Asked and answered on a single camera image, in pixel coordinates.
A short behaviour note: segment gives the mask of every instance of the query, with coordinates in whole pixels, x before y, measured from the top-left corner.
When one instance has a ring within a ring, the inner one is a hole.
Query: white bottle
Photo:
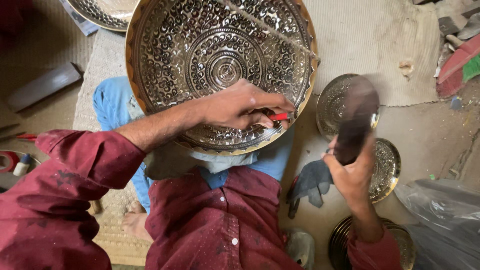
[[[30,154],[25,154],[20,159],[20,162],[17,163],[15,170],[13,170],[13,175],[15,176],[24,176],[27,174],[28,167],[30,167],[30,163],[32,162],[32,157]]]

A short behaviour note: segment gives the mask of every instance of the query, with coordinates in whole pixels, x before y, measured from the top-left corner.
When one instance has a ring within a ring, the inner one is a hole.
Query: blue jeans
[[[132,96],[130,83],[125,76],[110,78],[98,85],[93,94],[93,107],[103,131],[116,129],[132,121],[128,109]],[[280,181],[290,156],[293,136],[294,128],[291,127],[275,142],[257,150],[257,161],[248,165],[248,167],[264,172]],[[145,175],[145,168],[146,165],[142,162],[132,177],[132,183],[138,200],[147,213],[150,213],[148,189],[152,185],[153,180]],[[199,167],[199,170],[212,189],[223,186],[228,176],[228,170],[219,173],[210,173],[203,167]]]

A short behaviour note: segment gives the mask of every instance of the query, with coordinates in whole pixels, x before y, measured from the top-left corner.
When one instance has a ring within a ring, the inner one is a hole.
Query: shirt sleeve
[[[0,269],[110,269],[88,201],[124,188],[145,154],[113,131],[53,130],[36,146],[50,159],[0,195]]]
[[[400,250],[392,233],[385,227],[384,235],[377,243],[361,242],[351,229],[348,258],[353,270],[402,270]]]

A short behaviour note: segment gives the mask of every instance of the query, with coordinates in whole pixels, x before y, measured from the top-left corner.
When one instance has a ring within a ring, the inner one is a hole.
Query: green broom bristles
[[[480,75],[480,57],[477,55],[470,59],[468,63],[463,66],[463,83],[466,83],[471,78]]]

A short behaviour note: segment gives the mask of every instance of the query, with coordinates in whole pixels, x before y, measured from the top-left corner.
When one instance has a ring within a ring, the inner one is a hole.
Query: bare foot
[[[145,221],[147,213],[139,201],[134,201],[130,204],[130,212],[125,214],[121,223],[122,230],[129,235],[144,239],[153,243],[152,237],[145,229]]]

